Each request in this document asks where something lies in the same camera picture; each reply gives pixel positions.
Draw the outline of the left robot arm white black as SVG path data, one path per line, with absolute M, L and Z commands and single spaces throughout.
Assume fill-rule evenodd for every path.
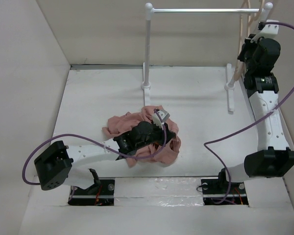
M 130 131 L 104 142 L 90 140 L 89 145 L 67 146 L 63 141 L 55 141 L 34 160 L 41 189 L 47 191 L 69 185 L 94 194 L 100 182 L 91 164 L 132 158 L 150 144 L 160 146 L 155 152 L 159 155 L 175 136 L 166 123 L 158 127 L 141 121 Z

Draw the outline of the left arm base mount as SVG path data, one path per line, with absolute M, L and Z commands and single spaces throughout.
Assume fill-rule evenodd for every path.
M 72 187 L 68 198 L 70 206 L 113 206 L 115 178 L 100 178 L 90 169 L 93 184 L 87 189 Z

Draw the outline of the pink t-shirt with pixel print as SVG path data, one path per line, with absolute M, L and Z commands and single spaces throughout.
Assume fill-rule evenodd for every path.
M 155 109 L 163 109 L 163 106 L 145 106 L 141 109 L 140 112 L 137 113 L 127 112 L 123 116 L 113 116 L 108 119 L 107 126 L 103 127 L 102 131 L 108 139 L 111 139 L 127 131 L 130 131 L 141 121 L 147 121 L 151 123 L 152 114 L 154 113 Z M 179 154 L 179 149 L 181 147 L 181 139 L 177 135 L 179 128 L 177 124 L 171 119 L 167 119 L 166 125 L 166 129 L 173 132 L 175 136 L 167 142 L 165 148 L 159 154 L 155 155 L 152 158 L 141 160 L 127 158 L 126 161 L 129 167 L 134 167 L 137 162 L 161 163 L 164 166 L 169 166 L 175 162 Z M 150 144 L 139 149 L 134 156 L 145 157 L 159 151 L 160 148 L 161 146 L 157 143 Z

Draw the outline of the wooden clothes hanger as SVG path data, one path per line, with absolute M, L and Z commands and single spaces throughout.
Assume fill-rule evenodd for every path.
M 244 43 L 244 39 L 250 35 L 250 28 L 253 22 L 255 22 L 262 12 L 262 9 L 264 7 L 265 1 L 260 0 L 259 1 L 259 10 L 256 13 L 250 13 L 247 14 L 246 22 L 244 22 L 244 17 L 241 14 L 239 17 L 240 27 L 239 27 L 239 47 L 238 47 L 238 55 L 241 53 L 241 49 Z M 235 72 L 233 74 L 233 80 L 234 82 L 238 81 L 243 71 L 243 62 L 241 62 L 239 59 L 237 59 Z

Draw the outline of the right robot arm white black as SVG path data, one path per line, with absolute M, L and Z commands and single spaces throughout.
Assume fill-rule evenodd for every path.
M 229 192 L 234 183 L 254 178 L 282 177 L 294 165 L 294 150 L 284 136 L 280 112 L 276 108 L 279 87 L 272 73 L 281 45 L 271 38 L 254 37 L 251 34 L 245 39 L 238 60 L 245 65 L 244 87 L 257 121 L 257 152 L 225 170 L 225 176 L 216 181 L 221 192 Z

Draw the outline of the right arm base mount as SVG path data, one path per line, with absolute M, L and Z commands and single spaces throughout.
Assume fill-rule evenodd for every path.
M 231 183 L 229 192 L 228 186 L 226 171 L 222 169 L 218 176 L 201 178 L 196 190 L 202 193 L 205 206 L 249 205 L 243 182 Z

